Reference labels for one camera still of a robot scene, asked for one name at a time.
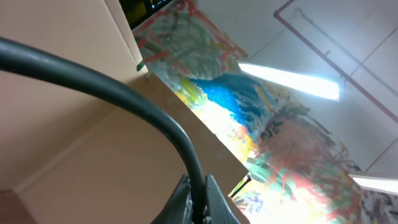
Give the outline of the black cable gold plug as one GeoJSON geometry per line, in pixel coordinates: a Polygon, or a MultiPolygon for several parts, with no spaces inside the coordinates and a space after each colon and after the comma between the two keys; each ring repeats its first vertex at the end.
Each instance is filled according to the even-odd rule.
{"type": "Polygon", "coordinates": [[[158,106],[96,70],[5,38],[1,39],[1,70],[95,96],[153,125],[180,154],[191,183],[193,220],[203,220],[205,181],[200,161],[183,128],[158,106]]]}

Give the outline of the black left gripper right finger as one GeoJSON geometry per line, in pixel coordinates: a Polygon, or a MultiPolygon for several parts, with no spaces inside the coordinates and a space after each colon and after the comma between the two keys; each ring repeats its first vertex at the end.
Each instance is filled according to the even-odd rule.
{"type": "Polygon", "coordinates": [[[240,224],[212,175],[205,177],[204,224],[240,224]]]}

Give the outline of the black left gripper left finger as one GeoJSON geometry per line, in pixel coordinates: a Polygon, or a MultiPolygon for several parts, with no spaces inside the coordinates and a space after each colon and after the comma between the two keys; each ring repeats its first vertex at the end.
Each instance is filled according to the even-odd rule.
{"type": "Polygon", "coordinates": [[[151,224],[192,224],[193,202],[190,179],[182,175],[161,212],[151,224]]]}

